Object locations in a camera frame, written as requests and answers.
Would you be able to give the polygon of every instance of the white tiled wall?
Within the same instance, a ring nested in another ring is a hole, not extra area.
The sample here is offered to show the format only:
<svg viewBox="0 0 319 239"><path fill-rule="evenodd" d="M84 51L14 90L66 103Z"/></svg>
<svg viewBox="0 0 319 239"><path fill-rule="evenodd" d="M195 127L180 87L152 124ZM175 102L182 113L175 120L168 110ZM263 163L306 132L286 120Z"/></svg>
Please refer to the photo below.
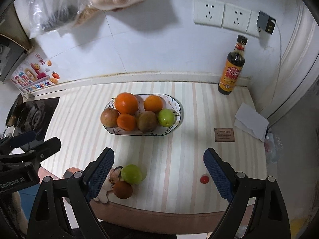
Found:
<svg viewBox="0 0 319 239"><path fill-rule="evenodd" d="M221 0L262 10L281 27L283 51L296 24L299 0ZM15 6L28 32L27 0ZM221 74L239 33L195 25L193 0L147 0L117 12L100 12L69 33L35 38L47 59L67 80L139 71L194 71ZM242 76L252 78L251 92L263 90L279 62L278 30L261 40L248 36Z"/></svg>

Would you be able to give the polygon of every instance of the fruit plate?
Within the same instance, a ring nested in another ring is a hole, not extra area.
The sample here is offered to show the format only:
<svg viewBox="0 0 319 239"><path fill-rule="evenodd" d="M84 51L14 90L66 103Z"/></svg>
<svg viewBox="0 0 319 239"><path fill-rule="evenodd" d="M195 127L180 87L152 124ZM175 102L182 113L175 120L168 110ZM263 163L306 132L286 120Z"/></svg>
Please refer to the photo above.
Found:
<svg viewBox="0 0 319 239"><path fill-rule="evenodd" d="M135 113L135 117L137 117L141 112L144 112L144 100L149 95L157 95L162 98L163 101L163 109L167 108L173 111L175 114L175 123L171 127L162 127L160 125L153 132L146 132L143 133L138 129L133 131L125 131L120 129L119 127L105 127L107 132L114 135L126 135L126 136L165 136L172 132L180 123L181 121L181 106L179 105L178 101L175 100L172 96L167 94L137 94L135 97L138 99L138 110ZM114 106L115 98L110 101L105 108L111 107L115 109Z"/></svg>

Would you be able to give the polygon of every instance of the kitchen counter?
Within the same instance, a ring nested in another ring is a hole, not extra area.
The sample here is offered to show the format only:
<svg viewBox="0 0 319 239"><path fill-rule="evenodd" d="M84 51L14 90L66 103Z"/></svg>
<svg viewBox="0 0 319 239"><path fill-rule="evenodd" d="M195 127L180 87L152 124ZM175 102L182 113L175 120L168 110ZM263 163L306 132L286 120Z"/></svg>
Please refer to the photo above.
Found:
<svg viewBox="0 0 319 239"><path fill-rule="evenodd" d="M99 117L111 98L121 92L171 95L182 108L180 125L163 137L109 134ZM114 167L136 164L148 173L129 199L109 195L110 206L166 215L224 211L228 202L220 197L212 179L200 183L200 177L208 173L202 160L205 149L213 147L235 171L266 178L264 144L233 125L242 102L254 107L247 88L236 87L225 96L216 84L207 83L131 82L72 88L62 93L46 134L46 140L54 136L61 140L61 150L42 166L62 177L70 167L84 169L110 147L115 152ZM233 128L235 142L215 142L214 128ZM97 205L99 209L107 206ZM114 223L130 227L119 220ZM212 231L214 225L210 223L209 228Z"/></svg>

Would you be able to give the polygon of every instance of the kiwi fruit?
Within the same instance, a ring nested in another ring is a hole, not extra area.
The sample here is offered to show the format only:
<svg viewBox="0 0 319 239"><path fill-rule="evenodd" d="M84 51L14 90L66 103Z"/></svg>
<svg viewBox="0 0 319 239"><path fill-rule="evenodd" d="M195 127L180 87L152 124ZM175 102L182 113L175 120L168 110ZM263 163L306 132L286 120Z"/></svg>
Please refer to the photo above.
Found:
<svg viewBox="0 0 319 239"><path fill-rule="evenodd" d="M136 119L138 129L142 132L152 132L157 127L157 117L154 112L142 112Z"/></svg>

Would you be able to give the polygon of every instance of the power adapter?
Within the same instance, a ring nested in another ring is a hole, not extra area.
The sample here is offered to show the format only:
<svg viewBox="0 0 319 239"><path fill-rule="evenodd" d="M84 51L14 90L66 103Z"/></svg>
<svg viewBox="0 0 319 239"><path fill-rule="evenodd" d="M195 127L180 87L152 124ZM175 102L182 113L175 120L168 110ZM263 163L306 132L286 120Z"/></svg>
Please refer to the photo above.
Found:
<svg viewBox="0 0 319 239"><path fill-rule="evenodd" d="M268 14L260 11L258 20L257 20L257 27L266 31L270 35L274 32L274 28L276 25L276 20L270 17Z"/></svg>

